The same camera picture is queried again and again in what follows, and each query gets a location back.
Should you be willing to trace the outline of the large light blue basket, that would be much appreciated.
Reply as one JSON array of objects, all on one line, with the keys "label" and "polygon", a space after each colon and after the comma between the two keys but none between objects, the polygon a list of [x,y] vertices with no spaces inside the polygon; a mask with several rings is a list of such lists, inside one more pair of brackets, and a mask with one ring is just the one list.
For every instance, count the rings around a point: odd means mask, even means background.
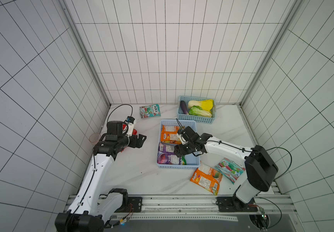
[{"label": "large light blue basket", "polygon": [[[179,120],[182,126],[184,127],[191,127],[195,132],[197,132],[197,126],[196,122],[193,120]],[[178,126],[178,122],[176,119],[163,119],[160,122],[160,133],[162,130],[163,125],[170,125],[170,126]],[[195,157],[193,154],[189,154],[185,156],[187,165],[167,165],[167,164],[158,164],[156,161],[156,165],[160,168],[175,168],[175,169],[197,169],[200,167],[200,157]]]}]

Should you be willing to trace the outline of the green Fox's candy bag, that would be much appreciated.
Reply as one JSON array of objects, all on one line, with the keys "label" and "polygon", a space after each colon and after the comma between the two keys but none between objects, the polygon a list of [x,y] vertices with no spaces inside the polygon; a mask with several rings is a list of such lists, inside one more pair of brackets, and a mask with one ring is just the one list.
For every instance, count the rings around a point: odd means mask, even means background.
[{"label": "green Fox's candy bag", "polygon": [[182,156],[182,157],[181,157],[181,165],[187,165],[185,156]]}]

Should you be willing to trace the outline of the orange candy bag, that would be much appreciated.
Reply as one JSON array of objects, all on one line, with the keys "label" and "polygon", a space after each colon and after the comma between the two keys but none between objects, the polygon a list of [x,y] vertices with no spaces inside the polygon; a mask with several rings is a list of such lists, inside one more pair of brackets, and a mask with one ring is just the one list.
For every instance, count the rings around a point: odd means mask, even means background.
[{"label": "orange candy bag", "polygon": [[181,140],[178,137],[179,126],[163,125],[161,130],[160,142],[164,144],[181,144]]}]

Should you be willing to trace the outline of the purple candy bag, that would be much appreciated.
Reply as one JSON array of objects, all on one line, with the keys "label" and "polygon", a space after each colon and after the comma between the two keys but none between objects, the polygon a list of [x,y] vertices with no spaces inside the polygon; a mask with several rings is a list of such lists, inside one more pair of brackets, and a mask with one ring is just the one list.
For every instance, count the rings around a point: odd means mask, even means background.
[{"label": "purple candy bag", "polygon": [[181,157],[174,153],[175,145],[159,143],[157,163],[167,165],[181,165]]}]

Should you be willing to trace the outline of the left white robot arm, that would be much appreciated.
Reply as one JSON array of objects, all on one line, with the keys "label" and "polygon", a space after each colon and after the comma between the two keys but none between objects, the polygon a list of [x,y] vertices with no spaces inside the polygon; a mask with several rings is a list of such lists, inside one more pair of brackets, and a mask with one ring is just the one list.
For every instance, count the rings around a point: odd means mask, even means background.
[{"label": "left white robot arm", "polygon": [[128,192],[123,188],[113,188],[105,200],[99,201],[105,175],[115,162],[117,155],[125,148],[141,148],[146,136],[133,133],[135,119],[107,122],[104,133],[92,149],[92,159],[80,190],[65,213],[59,213],[55,220],[59,232],[102,232],[122,224],[124,216],[111,224],[116,211],[133,213],[134,206],[128,200]]}]

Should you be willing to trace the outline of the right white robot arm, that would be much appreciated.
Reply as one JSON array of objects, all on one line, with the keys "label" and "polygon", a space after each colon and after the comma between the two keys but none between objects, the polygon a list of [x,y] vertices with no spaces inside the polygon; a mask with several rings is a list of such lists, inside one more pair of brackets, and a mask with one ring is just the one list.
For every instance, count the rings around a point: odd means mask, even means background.
[{"label": "right white robot arm", "polygon": [[174,148],[174,153],[178,157],[210,153],[244,165],[247,180],[236,189],[229,203],[219,204],[235,212],[246,209],[251,200],[260,192],[267,192],[278,173],[275,162],[261,146],[245,148],[233,145],[208,133],[199,135],[189,126],[184,129],[180,128],[177,134],[182,142]]}]

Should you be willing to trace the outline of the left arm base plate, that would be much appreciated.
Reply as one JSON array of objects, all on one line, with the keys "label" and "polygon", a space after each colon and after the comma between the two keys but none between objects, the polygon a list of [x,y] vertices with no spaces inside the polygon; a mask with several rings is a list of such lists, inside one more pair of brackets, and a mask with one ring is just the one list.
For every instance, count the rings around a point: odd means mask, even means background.
[{"label": "left arm base plate", "polygon": [[128,197],[124,212],[140,213],[142,208],[142,202],[143,202],[142,197]]}]

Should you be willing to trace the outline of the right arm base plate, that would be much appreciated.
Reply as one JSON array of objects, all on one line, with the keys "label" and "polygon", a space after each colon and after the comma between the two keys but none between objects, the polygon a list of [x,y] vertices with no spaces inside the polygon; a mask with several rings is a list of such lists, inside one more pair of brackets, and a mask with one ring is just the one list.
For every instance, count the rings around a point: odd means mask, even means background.
[{"label": "right arm base plate", "polygon": [[255,213],[258,207],[255,206],[255,200],[252,198],[249,203],[243,203],[237,197],[216,197],[216,205],[219,212],[225,213]]}]

